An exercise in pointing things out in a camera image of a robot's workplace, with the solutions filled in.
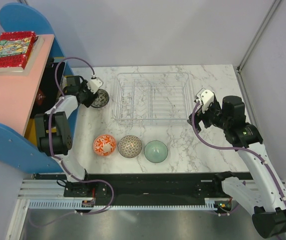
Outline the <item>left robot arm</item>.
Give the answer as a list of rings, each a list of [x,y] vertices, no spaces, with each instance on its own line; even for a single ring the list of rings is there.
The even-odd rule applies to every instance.
[[[98,90],[103,81],[92,76],[85,80],[80,75],[67,77],[67,86],[61,88],[60,97],[45,113],[35,116],[37,148],[51,157],[65,173],[67,180],[77,182],[75,191],[82,197],[92,192],[92,184],[84,180],[86,170],[73,151],[73,136],[69,117],[80,105],[90,107],[98,98]]]

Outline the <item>orange floral bowl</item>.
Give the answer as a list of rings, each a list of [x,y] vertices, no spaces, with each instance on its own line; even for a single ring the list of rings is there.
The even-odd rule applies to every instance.
[[[94,153],[103,157],[112,154],[116,146],[116,139],[109,134],[100,135],[93,142]]]

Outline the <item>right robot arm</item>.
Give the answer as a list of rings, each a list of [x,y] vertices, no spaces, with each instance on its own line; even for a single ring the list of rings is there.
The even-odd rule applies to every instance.
[[[212,191],[218,197],[226,194],[235,199],[251,216],[252,223],[263,238],[286,233],[286,187],[269,160],[258,129],[246,121],[245,104],[230,95],[219,103],[213,92],[204,90],[195,98],[195,107],[188,118],[197,138],[210,148],[233,150],[246,164],[258,189],[252,191],[231,172],[218,173]],[[202,122],[223,130],[230,147],[215,146],[200,135]]]

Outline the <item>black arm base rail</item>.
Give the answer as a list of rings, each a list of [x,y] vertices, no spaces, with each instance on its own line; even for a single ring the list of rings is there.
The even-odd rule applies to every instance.
[[[99,205],[200,205],[206,198],[229,199],[217,187],[217,173],[88,174],[99,183],[68,182],[63,174],[36,174],[36,180],[55,180],[65,197],[95,198]]]

